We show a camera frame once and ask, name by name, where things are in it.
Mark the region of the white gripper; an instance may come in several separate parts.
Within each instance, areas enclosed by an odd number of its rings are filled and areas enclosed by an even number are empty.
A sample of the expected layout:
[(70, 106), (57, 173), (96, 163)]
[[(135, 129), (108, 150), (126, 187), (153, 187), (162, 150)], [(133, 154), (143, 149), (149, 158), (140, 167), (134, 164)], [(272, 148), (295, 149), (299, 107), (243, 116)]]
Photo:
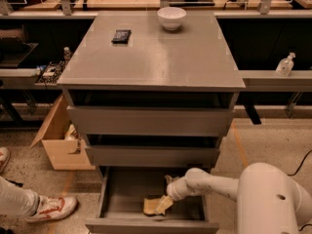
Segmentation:
[(189, 195), (189, 187), (186, 184), (185, 177), (171, 177), (165, 175), (165, 181), (167, 183), (167, 195), (162, 196), (159, 203), (157, 204), (154, 213), (156, 215), (164, 215), (166, 210), (171, 207), (174, 201), (184, 199)]

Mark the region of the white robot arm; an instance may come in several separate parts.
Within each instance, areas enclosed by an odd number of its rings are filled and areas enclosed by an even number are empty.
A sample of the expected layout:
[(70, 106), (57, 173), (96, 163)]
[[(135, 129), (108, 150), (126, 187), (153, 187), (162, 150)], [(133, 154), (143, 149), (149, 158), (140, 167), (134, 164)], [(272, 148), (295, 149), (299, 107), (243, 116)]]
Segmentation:
[(211, 175), (191, 168), (184, 176), (166, 177), (167, 194), (154, 213), (174, 202), (210, 192), (237, 203), (238, 234), (299, 234), (312, 219), (312, 197), (289, 175), (267, 163), (247, 166), (238, 178)]

